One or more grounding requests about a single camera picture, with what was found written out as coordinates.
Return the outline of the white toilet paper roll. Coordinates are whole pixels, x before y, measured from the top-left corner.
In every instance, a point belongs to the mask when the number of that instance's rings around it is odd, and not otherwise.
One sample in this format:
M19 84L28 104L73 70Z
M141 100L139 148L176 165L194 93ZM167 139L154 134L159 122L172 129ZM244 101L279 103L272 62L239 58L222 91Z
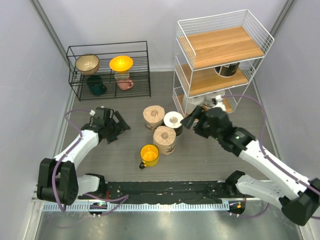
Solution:
M221 95L224 96L225 95L225 91L224 90L220 90L220 91L216 91L213 93L208 93L204 96L204 101L202 103L202 107L207 111L209 109L212 109L214 104L213 104L213 99L217 96L217 95Z

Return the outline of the black roll front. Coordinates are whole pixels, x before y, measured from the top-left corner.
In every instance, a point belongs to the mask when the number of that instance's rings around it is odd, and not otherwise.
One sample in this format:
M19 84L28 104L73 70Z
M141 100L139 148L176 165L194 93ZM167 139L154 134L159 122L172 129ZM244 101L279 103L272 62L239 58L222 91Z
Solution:
M230 63L226 65L217 66L214 68L216 74L223 78L233 77L240 65L240 62Z

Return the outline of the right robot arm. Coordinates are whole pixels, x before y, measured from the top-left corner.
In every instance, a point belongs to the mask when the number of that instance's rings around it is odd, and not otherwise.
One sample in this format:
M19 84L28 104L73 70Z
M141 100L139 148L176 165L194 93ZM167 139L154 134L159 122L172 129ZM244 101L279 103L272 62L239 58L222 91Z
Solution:
M320 207L320 180L293 170L267 151L249 131L232 124L220 107L204 110L197 106L181 120L186 128L204 138L212 137L221 147L254 166L270 182L235 171L226 180L226 193L233 198L240 194L259 198L277 208L293 223L305 226Z

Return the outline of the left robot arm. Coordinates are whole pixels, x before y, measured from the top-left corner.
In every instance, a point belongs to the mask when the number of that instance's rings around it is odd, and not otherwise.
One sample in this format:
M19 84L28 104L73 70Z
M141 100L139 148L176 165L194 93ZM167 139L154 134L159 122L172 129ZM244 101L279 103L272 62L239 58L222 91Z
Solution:
M77 168L101 141L110 144L130 130L122 115L111 108L101 106L88 109L87 113L90 120L76 128L75 140L55 157L44 158L39 165L37 198L56 203L62 212L79 196L100 200L106 195L107 183L103 175L86 173L78 176Z

